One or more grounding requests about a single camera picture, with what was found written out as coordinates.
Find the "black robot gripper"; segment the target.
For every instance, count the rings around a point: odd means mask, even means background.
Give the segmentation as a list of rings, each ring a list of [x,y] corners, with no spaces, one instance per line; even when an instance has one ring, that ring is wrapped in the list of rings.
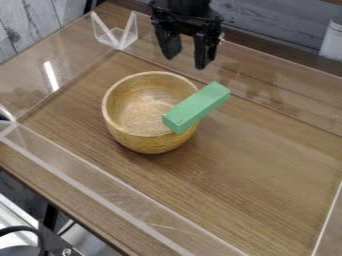
[[[223,18],[210,6],[211,0],[151,0],[151,22],[164,57],[181,51],[180,35],[193,37],[195,68],[203,70],[215,60],[222,38]]]

